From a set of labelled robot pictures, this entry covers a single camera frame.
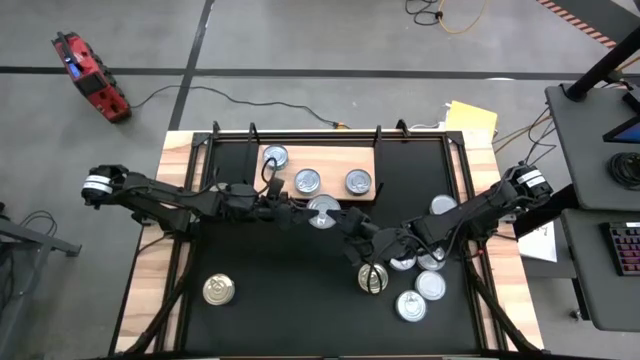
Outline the silver can white green label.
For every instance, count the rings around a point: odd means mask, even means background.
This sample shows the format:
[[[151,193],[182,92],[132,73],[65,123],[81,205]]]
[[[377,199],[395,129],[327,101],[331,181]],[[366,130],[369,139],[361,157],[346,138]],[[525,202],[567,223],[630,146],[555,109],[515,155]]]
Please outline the silver can white green label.
[[[436,301],[446,293],[446,282],[437,272],[425,270],[415,280],[415,290],[426,300]]]

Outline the red black power unit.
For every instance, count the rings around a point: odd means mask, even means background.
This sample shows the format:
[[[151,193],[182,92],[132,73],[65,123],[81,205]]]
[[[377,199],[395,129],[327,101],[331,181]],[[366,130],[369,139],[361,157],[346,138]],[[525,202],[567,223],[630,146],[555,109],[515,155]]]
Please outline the red black power unit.
[[[131,117],[131,105],[113,73],[81,36],[58,32],[51,43],[76,89],[107,121]]]

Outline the silver can green red label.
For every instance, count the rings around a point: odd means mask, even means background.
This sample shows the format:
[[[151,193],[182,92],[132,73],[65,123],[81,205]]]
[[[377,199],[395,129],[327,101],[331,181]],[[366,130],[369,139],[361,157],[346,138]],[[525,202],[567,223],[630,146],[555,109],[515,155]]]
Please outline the silver can green red label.
[[[446,194],[436,195],[430,204],[429,211],[432,215],[442,215],[458,206],[458,202]]]

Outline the white paper sheet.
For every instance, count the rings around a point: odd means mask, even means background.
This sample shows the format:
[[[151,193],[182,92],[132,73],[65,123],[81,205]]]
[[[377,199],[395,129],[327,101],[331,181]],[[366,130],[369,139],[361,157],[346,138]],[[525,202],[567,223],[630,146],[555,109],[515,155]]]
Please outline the white paper sheet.
[[[557,262],[555,227],[553,222],[548,222],[532,232],[518,239],[518,249],[521,256]]]

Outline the grey metal stand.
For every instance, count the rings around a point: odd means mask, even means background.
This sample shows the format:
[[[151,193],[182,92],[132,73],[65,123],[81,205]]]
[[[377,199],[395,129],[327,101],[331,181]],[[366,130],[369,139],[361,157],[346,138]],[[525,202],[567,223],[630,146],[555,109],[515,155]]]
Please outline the grey metal stand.
[[[46,235],[6,219],[0,219],[0,235],[16,240],[11,274],[14,287],[0,311],[0,360],[11,360],[24,333],[28,307],[48,256],[53,251],[68,257],[79,255],[82,246]]]

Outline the black pole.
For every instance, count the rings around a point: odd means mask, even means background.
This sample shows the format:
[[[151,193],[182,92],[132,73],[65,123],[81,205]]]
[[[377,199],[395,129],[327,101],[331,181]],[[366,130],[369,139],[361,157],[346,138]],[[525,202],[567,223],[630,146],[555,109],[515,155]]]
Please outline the black pole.
[[[567,89],[563,89],[565,96],[572,101],[582,101],[597,83],[607,78],[610,73],[639,49],[640,25],[573,85]]]

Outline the silver can blue barcode label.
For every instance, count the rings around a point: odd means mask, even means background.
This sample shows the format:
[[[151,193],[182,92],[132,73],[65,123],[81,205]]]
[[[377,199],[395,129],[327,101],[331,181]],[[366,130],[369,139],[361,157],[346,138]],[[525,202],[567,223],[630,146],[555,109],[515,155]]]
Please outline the silver can blue barcode label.
[[[336,220],[328,214],[329,211],[340,211],[339,202],[330,195],[321,194],[312,198],[306,205],[309,210],[316,210],[317,214],[311,217],[308,222],[313,227],[326,230],[336,224]]]

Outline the silver can dark blue label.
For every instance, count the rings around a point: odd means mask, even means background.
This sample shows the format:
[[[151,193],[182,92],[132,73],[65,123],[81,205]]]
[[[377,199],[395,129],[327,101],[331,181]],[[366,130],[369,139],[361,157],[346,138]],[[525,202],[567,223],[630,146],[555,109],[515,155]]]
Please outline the silver can dark blue label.
[[[354,196],[367,194],[371,185],[371,176],[363,169],[353,169],[345,177],[345,188],[349,194]]]

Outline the teal label seafood can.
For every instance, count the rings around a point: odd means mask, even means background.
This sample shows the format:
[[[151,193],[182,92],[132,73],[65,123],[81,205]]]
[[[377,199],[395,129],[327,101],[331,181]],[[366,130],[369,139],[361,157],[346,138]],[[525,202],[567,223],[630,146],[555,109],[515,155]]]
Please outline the teal label seafood can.
[[[269,145],[263,151],[263,160],[267,168],[280,171],[288,165],[288,150],[283,145]]]
[[[299,193],[311,195],[320,189],[321,177],[314,169],[301,169],[294,177],[294,186]]]

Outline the tablet screen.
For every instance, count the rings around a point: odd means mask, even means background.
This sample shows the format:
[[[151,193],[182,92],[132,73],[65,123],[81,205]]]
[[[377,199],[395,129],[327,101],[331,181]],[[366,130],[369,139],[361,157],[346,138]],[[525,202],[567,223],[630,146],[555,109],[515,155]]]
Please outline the tablet screen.
[[[622,101],[635,115],[605,133],[602,138],[611,143],[640,144],[640,88],[632,87],[623,95]]]

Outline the silver can blue white label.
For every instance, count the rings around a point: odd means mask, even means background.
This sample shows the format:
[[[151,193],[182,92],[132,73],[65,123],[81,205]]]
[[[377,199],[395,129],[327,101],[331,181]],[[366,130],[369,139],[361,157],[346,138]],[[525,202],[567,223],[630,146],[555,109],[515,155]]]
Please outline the silver can blue white label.
[[[407,322],[419,322],[427,313],[424,298],[413,290],[402,292],[396,299],[395,308],[399,317]]]

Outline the light wooden shelf board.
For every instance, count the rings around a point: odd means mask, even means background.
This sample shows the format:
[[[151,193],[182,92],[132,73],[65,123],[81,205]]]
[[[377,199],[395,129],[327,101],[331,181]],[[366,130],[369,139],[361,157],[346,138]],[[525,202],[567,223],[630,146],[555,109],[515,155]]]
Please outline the light wooden shelf board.
[[[372,147],[284,145],[288,162],[276,177],[284,181],[283,191],[295,199],[310,199],[319,194],[331,195],[339,201],[373,201],[376,196],[375,154]],[[295,189],[295,175],[303,169],[316,170],[320,175],[320,188],[311,195]],[[354,169],[366,171],[372,180],[364,195],[347,191],[346,177]]]

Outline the hazard striped floor mat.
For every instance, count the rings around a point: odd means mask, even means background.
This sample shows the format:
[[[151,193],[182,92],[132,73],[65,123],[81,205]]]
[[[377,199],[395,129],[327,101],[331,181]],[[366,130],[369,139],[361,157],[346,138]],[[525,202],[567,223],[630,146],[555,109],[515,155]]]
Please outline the hazard striped floor mat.
[[[535,1],[607,49],[640,26],[640,17],[613,0]]]

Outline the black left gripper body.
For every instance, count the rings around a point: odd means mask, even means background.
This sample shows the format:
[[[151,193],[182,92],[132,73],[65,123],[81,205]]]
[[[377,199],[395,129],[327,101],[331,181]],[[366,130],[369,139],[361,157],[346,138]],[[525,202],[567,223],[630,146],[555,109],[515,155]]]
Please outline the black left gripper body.
[[[287,192],[283,192],[284,181],[278,177],[267,180],[251,208],[254,218],[265,222],[273,222],[285,230],[297,225],[299,209],[293,204]]]

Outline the black stand base bar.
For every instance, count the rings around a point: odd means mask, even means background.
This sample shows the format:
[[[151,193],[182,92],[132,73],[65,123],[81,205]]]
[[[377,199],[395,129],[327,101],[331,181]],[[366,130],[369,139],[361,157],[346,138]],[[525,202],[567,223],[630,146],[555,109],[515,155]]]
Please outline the black stand base bar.
[[[544,205],[517,217],[513,224],[514,234],[522,237],[540,226],[555,220],[564,209],[578,208],[579,204],[573,184],[554,193]]]

